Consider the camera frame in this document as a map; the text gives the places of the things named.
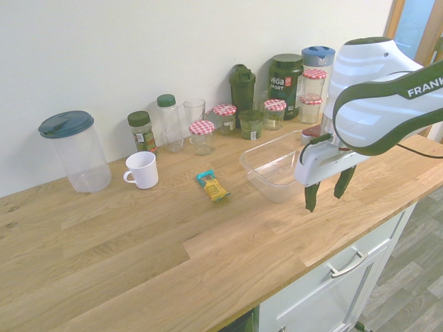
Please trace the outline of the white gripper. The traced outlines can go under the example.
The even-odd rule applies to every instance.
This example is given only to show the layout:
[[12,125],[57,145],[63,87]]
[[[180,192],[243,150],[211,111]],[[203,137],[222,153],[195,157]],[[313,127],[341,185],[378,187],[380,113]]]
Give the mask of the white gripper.
[[330,136],[313,138],[301,151],[294,176],[305,186],[305,208],[313,212],[316,207],[316,195],[320,182],[341,173],[334,188],[334,196],[340,199],[344,195],[356,166],[368,159],[355,151],[340,152],[333,145]]

